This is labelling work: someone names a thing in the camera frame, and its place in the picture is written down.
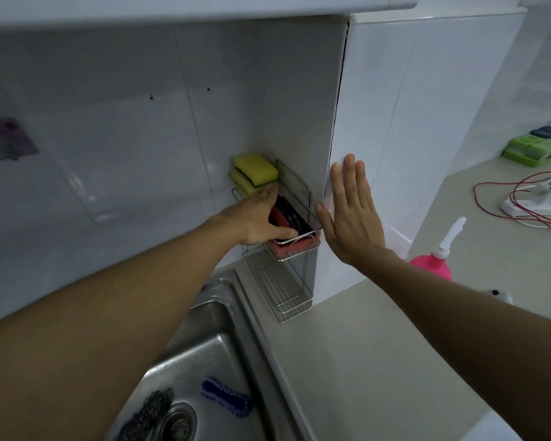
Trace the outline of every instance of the sink drain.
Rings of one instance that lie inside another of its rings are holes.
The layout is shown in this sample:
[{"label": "sink drain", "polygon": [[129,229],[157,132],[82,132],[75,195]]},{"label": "sink drain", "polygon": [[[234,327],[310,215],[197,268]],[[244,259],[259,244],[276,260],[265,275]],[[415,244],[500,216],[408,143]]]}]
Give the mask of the sink drain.
[{"label": "sink drain", "polygon": [[157,425],[153,438],[156,441],[191,441],[196,434],[196,423],[194,409],[185,402],[178,402]]}]

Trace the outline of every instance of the pink soap dispenser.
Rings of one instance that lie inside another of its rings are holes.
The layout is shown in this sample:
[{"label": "pink soap dispenser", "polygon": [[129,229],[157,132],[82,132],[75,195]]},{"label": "pink soap dispenser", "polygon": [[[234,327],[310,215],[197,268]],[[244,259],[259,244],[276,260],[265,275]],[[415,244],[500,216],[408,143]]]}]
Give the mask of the pink soap dispenser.
[{"label": "pink soap dispenser", "polygon": [[463,230],[464,224],[465,217],[462,216],[455,222],[455,224],[453,224],[453,226],[451,226],[447,236],[443,238],[441,244],[439,244],[430,255],[420,255],[419,257],[410,260],[410,264],[451,281],[451,269],[449,269],[445,263],[445,259],[449,256],[451,243],[453,243],[455,237],[458,236]]}]

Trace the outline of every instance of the stainless steel sink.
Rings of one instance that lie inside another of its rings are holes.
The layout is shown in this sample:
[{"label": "stainless steel sink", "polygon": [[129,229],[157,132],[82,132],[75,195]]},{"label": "stainless steel sink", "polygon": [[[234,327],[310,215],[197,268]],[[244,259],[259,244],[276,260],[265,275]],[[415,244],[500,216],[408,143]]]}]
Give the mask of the stainless steel sink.
[{"label": "stainless steel sink", "polygon": [[105,439],[168,389],[171,407],[146,440],[316,439],[234,270],[202,289]]}]

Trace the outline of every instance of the metal wire rack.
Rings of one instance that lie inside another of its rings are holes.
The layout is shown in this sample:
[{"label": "metal wire rack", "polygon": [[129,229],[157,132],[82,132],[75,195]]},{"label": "metal wire rack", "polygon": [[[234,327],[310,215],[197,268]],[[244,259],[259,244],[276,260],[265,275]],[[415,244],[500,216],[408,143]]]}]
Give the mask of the metal wire rack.
[{"label": "metal wire rack", "polygon": [[[321,225],[311,211],[313,198],[309,185],[280,160],[276,161],[276,166],[279,170],[279,193],[288,199],[296,212],[305,217],[312,230],[288,242],[284,257],[278,257],[265,243],[246,248],[243,258],[275,317],[285,322],[312,306],[313,293],[306,282],[306,261],[307,253],[320,245]],[[242,199],[236,187],[232,192],[237,200]],[[312,238],[313,244],[295,250],[294,243],[303,238]]]}]

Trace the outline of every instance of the sponge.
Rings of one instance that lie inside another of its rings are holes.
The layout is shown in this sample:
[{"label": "sponge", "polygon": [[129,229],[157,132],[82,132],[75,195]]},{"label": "sponge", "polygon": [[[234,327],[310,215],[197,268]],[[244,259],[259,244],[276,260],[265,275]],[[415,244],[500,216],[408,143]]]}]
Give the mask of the sponge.
[{"label": "sponge", "polygon": [[241,193],[243,198],[248,198],[249,196],[253,196],[261,192],[267,186],[271,186],[272,184],[277,184],[277,181],[273,181],[273,182],[264,184],[262,186],[256,187],[251,183],[251,181],[247,177],[245,177],[245,175],[241,173],[240,170],[237,170],[237,169],[231,170],[231,173],[229,174],[229,176],[234,181],[235,185],[237,186],[237,190]]},{"label": "sponge", "polygon": [[261,155],[235,156],[235,168],[249,178],[254,187],[277,180],[278,170]]}]

